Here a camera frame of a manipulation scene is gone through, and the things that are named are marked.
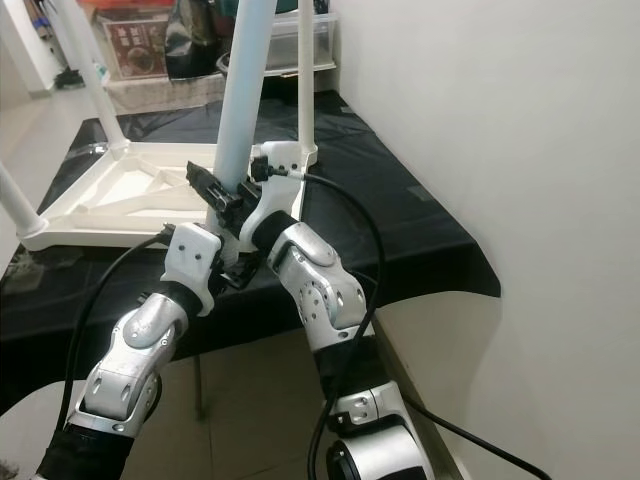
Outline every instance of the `metal rod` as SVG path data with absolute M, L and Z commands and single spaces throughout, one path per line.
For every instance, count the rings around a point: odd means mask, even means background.
M 298 1 L 298 141 L 303 155 L 316 151 L 313 134 L 313 2 Z
M 247 176 L 276 3 L 240 0 L 238 5 L 213 165 L 213 174 L 231 192 Z
M 16 224 L 18 237 L 31 236 L 47 228 L 47 221 L 38 216 L 2 162 L 0 162 L 0 203 Z
M 98 111 L 98 118 L 100 118 L 100 124 L 107 135 L 109 147 L 118 150 L 126 147 L 129 144 L 129 140 L 127 140 L 122 133 L 111 99 L 104 88 L 102 88 L 102 82 L 98 77 L 98 73 L 93 65 L 93 59 L 88 50 L 89 41 L 83 38 L 82 32 L 79 31 L 80 27 L 78 26 L 78 22 L 75 21 L 77 17 L 74 16 L 74 12 L 71 9 L 78 7 L 72 3 L 74 1 L 75 0 L 60 0 L 60 2 L 57 3 L 60 20 L 66 32 L 69 34 L 71 43 L 75 46 L 82 79 Z

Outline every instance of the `black cable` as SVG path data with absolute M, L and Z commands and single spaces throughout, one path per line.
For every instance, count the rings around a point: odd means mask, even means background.
M 308 182 L 317 183 L 323 185 L 327 188 L 332 189 L 337 192 L 341 196 L 343 196 L 346 200 L 353 205 L 353 207 L 362 215 L 367 226 L 371 230 L 371 235 L 373 236 L 373 240 L 376 244 L 376 249 L 378 251 L 378 279 L 375 282 L 375 286 L 373 289 L 373 293 L 369 298 L 369 303 L 367 305 L 367 311 L 362 319 L 362 322 L 358 326 L 358 330 L 356 331 L 353 340 L 351 341 L 351 346 L 345 355 L 345 358 L 338 370 L 340 373 L 337 375 L 331 389 L 331 394 L 328 396 L 327 401 L 325 403 L 324 408 L 322 409 L 322 413 L 316 422 L 316 426 L 313 430 L 313 434 L 311 436 L 311 442 L 309 444 L 309 451 L 307 452 L 307 477 L 309 480 L 316 480 L 316 458 L 318 456 L 318 447 L 320 445 L 320 438 L 322 436 L 322 432 L 327 424 L 327 420 L 331 413 L 331 409 L 333 408 L 333 404 L 338 398 L 338 391 L 346 372 L 349 368 L 349 364 L 353 359 L 355 352 L 358 349 L 358 344 L 360 343 L 360 339 L 364 336 L 364 332 L 371 323 L 371 319 L 373 318 L 373 314 L 376 310 L 376 306 L 378 303 L 378 297 L 380 295 L 381 287 L 384 284 L 384 279 L 386 275 L 386 258 L 384 254 L 384 246 L 382 244 L 382 237 L 380 236 L 380 232 L 378 231 L 378 227 L 376 226 L 375 221 L 367 211 L 367 209 L 360 203 L 360 201 L 355 198 L 351 193 L 347 190 L 343 189 L 340 185 L 331 180 L 328 180 L 323 177 L 318 177 L 316 175 L 305 174 L 304 179 Z
M 434 413 L 424 408 L 422 405 L 418 404 L 409 395 L 406 395 L 403 393 L 402 398 L 411 408 L 413 408 L 416 412 L 420 413 L 421 415 L 431 420 L 433 423 L 436 423 L 441 427 L 446 428 L 447 430 L 455 433 L 456 435 L 459 435 L 462 438 L 469 440 L 472 443 L 475 443 L 479 447 L 484 448 L 485 450 L 493 453 L 494 455 L 497 455 L 498 457 L 515 465 L 516 467 L 520 467 L 522 470 L 529 472 L 534 477 L 538 477 L 542 480 L 551 480 L 551 477 L 547 473 L 543 472 L 535 465 L 531 465 L 529 462 L 525 462 L 521 458 L 516 457 L 515 455 L 512 455 L 509 452 L 506 452 L 499 447 L 496 447 L 495 445 L 487 442 L 486 440 L 483 440 L 480 437 L 476 437 L 473 433 L 469 433 L 466 430 L 463 430 L 462 428 L 458 427 L 457 425 L 454 425 L 451 422 L 447 422 L 445 419 L 438 417 Z
M 162 396 L 162 377 L 158 375 L 157 387 L 156 387 L 156 398 L 153 399 L 153 403 L 151 404 L 149 411 L 144 417 L 145 422 L 151 418 L 151 415 L 153 415 L 153 412 L 155 412 L 156 408 L 158 408 L 158 404 L 160 403 L 161 396 Z
M 107 271 L 102 275 L 95 289 L 84 305 L 82 306 L 82 310 L 80 311 L 80 315 L 78 316 L 78 320 L 76 321 L 76 325 L 73 329 L 73 335 L 71 336 L 71 343 L 69 344 L 69 350 L 67 352 L 67 367 L 65 371 L 64 377 L 64 391 L 62 393 L 62 403 L 60 404 L 60 412 L 58 413 L 58 422 L 56 423 L 56 430 L 62 430 L 64 428 L 64 424 L 67 420 L 67 415 L 69 413 L 69 404 L 71 403 L 71 392 L 73 389 L 73 380 L 75 378 L 76 373 L 76 365 L 78 363 L 78 351 L 80 347 L 80 340 L 82 339 L 82 334 L 84 333 L 85 326 L 87 325 L 87 320 L 89 320 L 89 314 L 91 313 L 91 309 L 93 305 L 96 303 L 96 300 L 100 296 L 102 289 L 106 285 L 107 281 L 113 273 L 122 265 L 122 263 L 129 258 L 131 255 L 139 252 L 140 250 L 145 249 L 149 245 L 153 245 L 154 243 L 159 243 L 160 239 L 166 235 L 166 232 L 163 231 L 156 236 L 145 240 L 144 242 L 136 245 L 135 247 L 130 248 L 126 252 L 124 252 L 118 259 L 111 264 L 111 266 L 107 269 Z

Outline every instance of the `black tablecloth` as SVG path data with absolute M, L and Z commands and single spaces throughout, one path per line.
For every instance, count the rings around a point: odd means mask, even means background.
M 125 135 L 142 142 L 215 143 L 221 104 L 121 117 Z M 474 239 L 424 190 L 340 97 L 316 96 L 318 165 L 326 176 L 371 211 L 389 260 L 382 303 L 448 290 L 499 296 L 500 283 Z M 255 141 L 297 138 L 297 107 L 262 100 Z M 104 142 L 97 120 L 87 120 L 71 146 L 40 210 L 51 204 L 99 155 L 86 146 Z M 331 243 L 344 265 L 375 275 L 371 236 L 357 213 L 334 193 L 307 185 L 303 220 Z M 1 314 L 2 412 L 31 391 L 63 378 L 73 323 L 88 288 L 122 249 L 52 247 L 36 255 L 47 266 L 39 287 L 3 294 Z M 120 315 L 152 291 L 163 271 L 164 253 L 147 250 L 114 275 L 97 302 L 83 340 L 78 376 L 84 378 L 105 352 Z M 67 259 L 70 266 L 60 266 Z M 266 268 L 243 291 L 229 290 L 208 318 L 191 322 L 176 358 L 249 342 L 298 328 L 293 301 Z

